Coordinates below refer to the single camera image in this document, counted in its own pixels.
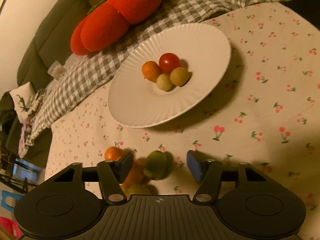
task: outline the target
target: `white plate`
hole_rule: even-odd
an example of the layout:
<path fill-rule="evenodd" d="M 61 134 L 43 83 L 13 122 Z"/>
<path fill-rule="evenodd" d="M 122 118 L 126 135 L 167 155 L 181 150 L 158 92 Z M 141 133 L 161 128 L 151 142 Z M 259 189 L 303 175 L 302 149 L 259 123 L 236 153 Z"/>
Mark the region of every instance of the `white plate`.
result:
<path fill-rule="evenodd" d="M 188 63 L 192 77 L 170 92 L 144 79 L 142 65 L 159 62 L 171 52 Z M 219 29 L 206 24 L 183 24 L 166 29 L 144 41 L 117 70 L 108 95 L 111 116 L 130 128 L 152 127 L 185 113 L 203 100 L 223 77 L 231 48 Z"/>

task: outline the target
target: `tablecloth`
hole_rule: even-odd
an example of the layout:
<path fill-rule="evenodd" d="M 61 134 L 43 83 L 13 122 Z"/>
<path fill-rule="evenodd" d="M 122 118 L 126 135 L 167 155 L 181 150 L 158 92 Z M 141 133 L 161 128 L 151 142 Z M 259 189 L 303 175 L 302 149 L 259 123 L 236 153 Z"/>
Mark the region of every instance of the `tablecloth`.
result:
<path fill-rule="evenodd" d="M 300 237 L 319 239 L 320 32 L 279 3 L 241 8 L 204 24 L 222 30 L 232 45 L 227 72 L 207 98 L 168 123 L 130 129 L 109 114 L 110 83 L 100 87 L 52 125 L 46 179 L 72 162 L 96 165 L 112 145 L 136 157 L 169 151 L 172 174 L 150 184 L 159 194 L 192 198 L 198 184 L 186 153 L 199 150 L 225 165 L 249 162 L 292 190 L 307 208 Z M 101 197 L 97 183 L 85 186 Z"/>

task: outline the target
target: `ribbed black surface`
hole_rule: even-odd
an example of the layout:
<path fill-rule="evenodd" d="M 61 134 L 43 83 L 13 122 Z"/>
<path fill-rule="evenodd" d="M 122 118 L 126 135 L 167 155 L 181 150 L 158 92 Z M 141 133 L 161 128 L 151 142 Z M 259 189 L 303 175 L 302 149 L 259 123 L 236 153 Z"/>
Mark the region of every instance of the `ribbed black surface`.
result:
<path fill-rule="evenodd" d="M 249 239 L 231 231 L 208 206 L 186 195 L 139 196 L 107 208 L 101 220 L 70 240 L 234 240 Z M 299 239 L 291 236 L 287 240 Z"/>

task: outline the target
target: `green sofa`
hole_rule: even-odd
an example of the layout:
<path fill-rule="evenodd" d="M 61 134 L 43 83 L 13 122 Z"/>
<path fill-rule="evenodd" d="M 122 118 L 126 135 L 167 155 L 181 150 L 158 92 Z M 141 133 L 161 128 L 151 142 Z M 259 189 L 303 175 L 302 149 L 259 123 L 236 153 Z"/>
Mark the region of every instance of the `green sofa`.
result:
<path fill-rule="evenodd" d="M 45 88 L 52 77 L 47 73 L 52 63 L 62 65 L 71 55 L 70 38 L 78 23 L 89 9 L 101 0 L 58 0 L 43 19 L 32 39 L 17 72 L 17 85 L 31 82 L 34 90 Z M 16 117 L 9 129 L 5 147 L 18 156 L 21 127 Z M 52 141 L 51 129 L 44 130 L 35 140 L 35 145 L 23 159 L 44 168 Z"/>

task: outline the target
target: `plate rim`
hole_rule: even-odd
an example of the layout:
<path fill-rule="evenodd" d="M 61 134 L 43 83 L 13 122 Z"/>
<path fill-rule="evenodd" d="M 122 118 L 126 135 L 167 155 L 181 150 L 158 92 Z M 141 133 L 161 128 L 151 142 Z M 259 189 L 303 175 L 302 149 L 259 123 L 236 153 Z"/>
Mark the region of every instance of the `plate rim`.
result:
<path fill-rule="evenodd" d="M 187 107 L 186 109 L 184 109 L 183 111 L 180 111 L 178 114 L 176 114 L 176 115 L 174 115 L 174 116 L 171 116 L 171 117 L 169 117 L 169 118 L 167 118 L 167 119 L 165 119 L 165 120 L 162 120 L 162 121 L 160 121 L 160 122 L 153 123 L 153 124 L 147 124 L 147 125 L 132 126 L 132 125 L 126 125 L 126 124 L 123 124 L 123 123 L 117 121 L 117 120 L 113 117 L 113 115 L 111 114 L 110 109 L 109 109 L 109 104 L 110 104 L 110 103 L 109 103 L 109 100 L 110 100 L 110 99 L 109 99 L 109 98 L 110 98 L 109 95 L 110 95 L 110 89 L 111 89 L 111 87 L 112 87 L 113 79 L 114 79 L 114 77 L 117 75 L 118 70 L 121 68 L 121 66 L 124 64 L 124 62 L 130 57 L 130 55 L 131 55 L 134 51 L 137 51 L 145 42 L 149 41 L 149 40 L 150 40 L 151 38 L 153 38 L 154 36 L 159 35 L 159 34 L 162 33 L 162 32 L 167 32 L 168 30 L 170 30 L 170 29 L 172 29 L 172 28 L 179 28 L 179 27 L 182 27 L 182 26 L 184 26 L 184 25 L 199 25 L 199 24 L 201 24 L 201 25 L 202 25 L 202 24 L 205 24 L 205 25 L 207 25 L 207 26 L 210 26 L 210 27 L 212 27 L 212 28 L 215 28 L 216 30 L 218 30 L 220 33 L 223 34 L 223 37 L 224 37 L 224 38 L 226 39 L 226 41 L 227 41 L 228 51 L 229 51 L 229 53 L 228 53 L 228 54 L 229 54 L 229 58 L 228 58 L 228 63 L 227 63 L 227 66 L 226 66 L 225 70 L 222 72 L 221 76 L 219 77 L 219 81 L 218 81 L 214 86 L 212 86 L 212 88 L 210 88 L 207 93 L 204 93 L 204 95 L 203 95 L 200 99 L 196 100 L 195 103 L 193 103 L 192 105 L 188 106 L 188 107 Z M 150 127 L 155 127 L 155 126 L 164 124 L 164 123 L 166 123 L 166 122 L 169 122 L 169 121 L 177 118 L 178 116 L 185 114 L 187 111 L 189 111 L 190 109 L 192 109 L 193 107 L 195 107 L 196 105 L 198 105 L 202 100 L 204 100 L 204 99 L 212 92 L 212 90 L 219 84 L 219 82 L 220 82 L 221 79 L 223 78 L 224 74 L 226 73 L 226 71 L 227 71 L 227 69 L 228 69 L 228 66 L 229 66 L 229 64 L 230 64 L 230 60 L 231 60 L 231 44 L 230 44 L 230 41 L 228 40 L 227 36 L 223 33 L 223 31 L 221 31 L 220 29 L 218 29 L 217 27 L 215 27 L 215 26 L 213 26 L 213 25 L 209 25 L 209 24 L 204 23 L 204 22 L 202 22 L 202 23 L 186 23 L 186 24 L 181 24 L 181 25 L 177 25 L 177 26 L 170 27 L 170 28 L 166 28 L 165 30 L 163 30 L 163 31 L 161 31 L 161 32 L 159 32 L 159 33 L 155 33 L 155 34 L 153 34 L 152 36 L 150 36 L 147 40 L 145 40 L 145 41 L 143 41 L 142 43 L 140 43 L 139 46 L 137 46 L 135 49 L 133 49 L 133 50 L 130 52 L 129 56 L 121 63 L 121 65 L 120 65 L 119 68 L 117 69 L 116 73 L 114 74 L 114 76 L 113 76 L 113 78 L 112 78 L 112 80 L 111 80 L 111 84 L 110 84 L 110 87 L 109 87 L 109 91 L 108 91 L 108 110 L 109 110 L 110 116 L 111 116 L 112 119 L 113 119 L 115 122 L 117 122 L 119 125 L 124 126 L 124 127 L 128 127 L 128 128 L 133 128 L 133 129 L 150 128 Z"/>

